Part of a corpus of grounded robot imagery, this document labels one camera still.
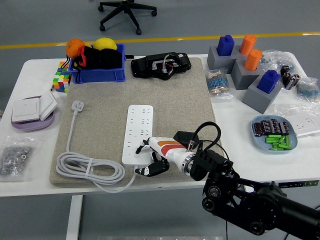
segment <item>purple dish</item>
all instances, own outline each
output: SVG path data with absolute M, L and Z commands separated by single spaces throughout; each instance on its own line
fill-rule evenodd
M 40 98 L 41 96 L 28 97 L 26 99 Z M 53 111 L 44 121 L 23 121 L 23 122 L 11 122 L 15 129 L 19 129 L 24 132 L 36 131 L 48 127 L 54 121 L 55 111 Z

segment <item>plastic bag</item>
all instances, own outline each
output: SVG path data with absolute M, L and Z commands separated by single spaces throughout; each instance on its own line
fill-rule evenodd
M 297 99 L 311 103 L 320 102 L 318 79 L 313 77 L 301 77 L 296 85 Z
M 289 66 L 290 74 L 299 74 L 300 76 L 304 75 L 304 73 L 299 70 L 295 61 L 287 52 L 278 50 L 265 50 L 262 52 L 262 54 L 263 55 L 260 60 L 260 64 L 264 72 L 268 70 L 275 70 L 278 74 L 280 74 L 282 66 Z
M 6 137 L 0 148 L 0 181 L 23 181 L 35 148 L 31 137 Z
M 274 105 L 274 112 L 268 114 L 278 115 L 283 118 L 292 115 L 306 114 L 314 117 L 315 119 L 320 119 L 320 104 L 277 104 Z
M 212 100 L 233 98 L 233 95 L 229 90 L 230 87 L 227 80 L 227 71 L 227 68 L 219 68 L 208 72 L 206 84 Z

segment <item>chair base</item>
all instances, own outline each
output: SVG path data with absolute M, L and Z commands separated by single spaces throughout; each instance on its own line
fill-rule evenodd
M 131 9 L 142 9 L 142 10 L 151 10 L 151 15 L 153 17 L 157 16 L 157 8 L 155 6 L 148 6 L 143 4 L 134 3 L 135 0 L 123 0 L 123 1 L 109 1 L 109 2 L 100 2 L 100 6 L 98 10 L 100 12 L 104 11 L 104 6 L 115 7 L 115 9 L 110 12 L 104 19 L 100 21 L 100 31 L 105 31 L 106 28 L 104 23 L 112 19 L 114 16 L 118 15 L 122 11 L 125 14 L 128 14 L 131 20 L 133 21 L 134 25 L 136 26 L 135 33 L 137 35 L 141 35 L 142 31 L 140 29 L 139 23 L 135 18 L 134 14 L 132 13 Z

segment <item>power strip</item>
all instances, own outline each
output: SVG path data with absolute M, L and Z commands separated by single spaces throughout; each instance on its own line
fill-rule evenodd
M 149 150 L 136 154 L 142 140 L 152 137 L 154 108 L 151 105 L 130 105 L 126 119 L 122 164 L 125 168 L 144 168 L 151 163 Z

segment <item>orange block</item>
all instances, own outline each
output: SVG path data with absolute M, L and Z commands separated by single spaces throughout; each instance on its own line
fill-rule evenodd
M 248 55 L 250 51 L 254 48 L 257 38 L 254 35 L 245 35 L 240 47 L 239 52 L 242 55 Z
M 252 49 L 244 63 L 244 68 L 248 71 L 255 71 L 258 67 L 260 59 L 262 58 L 262 55 L 263 53 L 259 49 Z

